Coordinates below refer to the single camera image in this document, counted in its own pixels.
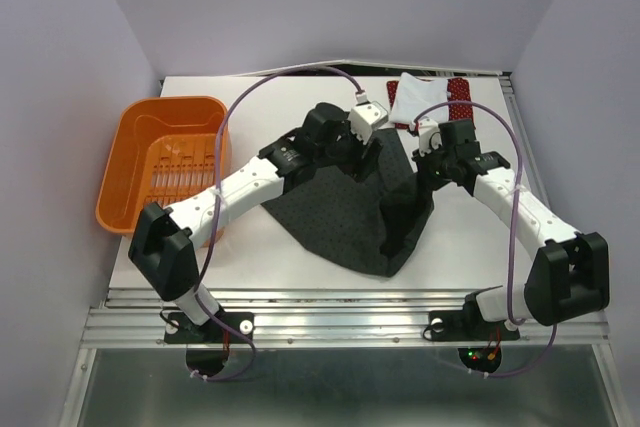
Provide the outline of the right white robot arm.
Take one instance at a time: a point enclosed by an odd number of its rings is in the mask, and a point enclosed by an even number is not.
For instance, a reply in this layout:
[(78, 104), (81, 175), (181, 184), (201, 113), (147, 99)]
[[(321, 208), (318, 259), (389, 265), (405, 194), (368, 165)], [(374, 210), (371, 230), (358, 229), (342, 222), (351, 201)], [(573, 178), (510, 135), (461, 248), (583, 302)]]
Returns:
[(534, 320), (544, 326), (598, 312), (610, 303), (609, 246), (597, 232), (583, 233), (556, 216), (521, 183), (497, 152), (484, 152), (469, 119), (437, 123), (424, 118), (409, 131), (418, 177), (432, 190), (463, 188), (509, 229), (508, 261), (521, 245), (532, 260), (523, 284), (507, 283), (473, 294), (460, 313), (463, 331), (482, 337), (499, 321)]

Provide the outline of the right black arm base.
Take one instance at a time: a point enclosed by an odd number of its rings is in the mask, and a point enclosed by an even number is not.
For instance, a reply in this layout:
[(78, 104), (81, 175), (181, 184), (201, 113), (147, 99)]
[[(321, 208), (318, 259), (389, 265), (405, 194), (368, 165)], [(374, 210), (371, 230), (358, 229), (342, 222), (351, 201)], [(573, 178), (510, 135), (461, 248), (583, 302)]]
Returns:
[(484, 292), (479, 290), (466, 295), (460, 308), (431, 311), (422, 338), (432, 342), (519, 340), (518, 328), (509, 330), (504, 321), (487, 321), (482, 317), (477, 297)]

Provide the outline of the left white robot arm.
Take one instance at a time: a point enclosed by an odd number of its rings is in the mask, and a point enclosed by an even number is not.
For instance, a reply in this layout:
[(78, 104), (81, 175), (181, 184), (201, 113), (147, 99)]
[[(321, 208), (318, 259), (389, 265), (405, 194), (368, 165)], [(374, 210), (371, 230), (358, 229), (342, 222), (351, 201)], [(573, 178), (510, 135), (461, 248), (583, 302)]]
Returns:
[(376, 102), (350, 111), (317, 104), (300, 127), (213, 186), (167, 207), (148, 204), (138, 217), (129, 259), (161, 299), (188, 318), (191, 333), (202, 341), (215, 339), (222, 331), (222, 308), (202, 284), (197, 249), (212, 245), (218, 230), (308, 182), (321, 168), (337, 167), (364, 180), (382, 148), (374, 133), (387, 120)]

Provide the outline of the white skirt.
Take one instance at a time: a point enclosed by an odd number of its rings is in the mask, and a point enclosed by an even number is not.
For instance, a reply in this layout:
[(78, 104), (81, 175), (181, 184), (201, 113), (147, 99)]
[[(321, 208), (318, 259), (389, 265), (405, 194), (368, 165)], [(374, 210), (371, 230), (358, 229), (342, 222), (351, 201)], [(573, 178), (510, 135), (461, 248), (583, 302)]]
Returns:
[(425, 109), (447, 102), (448, 82), (447, 78), (423, 80), (403, 72), (396, 88), (389, 121), (408, 125)]

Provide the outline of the dark grey dotted skirt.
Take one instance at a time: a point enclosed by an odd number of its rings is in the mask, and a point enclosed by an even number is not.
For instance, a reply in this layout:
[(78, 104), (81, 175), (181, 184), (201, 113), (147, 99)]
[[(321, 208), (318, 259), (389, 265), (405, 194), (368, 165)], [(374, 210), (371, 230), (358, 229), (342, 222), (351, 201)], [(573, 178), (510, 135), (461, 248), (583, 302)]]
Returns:
[(391, 278), (418, 244), (434, 210), (433, 192), (418, 186), (396, 130), (374, 136), (383, 148), (364, 182), (325, 167), (263, 206), (309, 252), (358, 273)]

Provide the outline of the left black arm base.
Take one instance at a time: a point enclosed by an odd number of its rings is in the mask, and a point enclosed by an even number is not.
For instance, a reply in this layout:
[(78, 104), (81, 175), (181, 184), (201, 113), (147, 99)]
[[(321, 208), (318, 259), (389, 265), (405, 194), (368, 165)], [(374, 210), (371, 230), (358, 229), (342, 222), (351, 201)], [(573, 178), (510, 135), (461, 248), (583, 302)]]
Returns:
[[(222, 344), (227, 341), (229, 344), (240, 343), (240, 340), (230, 335), (212, 320), (208, 320), (204, 325), (197, 326), (180, 310), (168, 309), (159, 312), (161, 320), (165, 323), (164, 342), (169, 345), (188, 344)], [(255, 316), (251, 312), (229, 312), (225, 311), (221, 316), (221, 321), (230, 328), (252, 338), (252, 331), (243, 331), (242, 323), (250, 322), (254, 324)]]

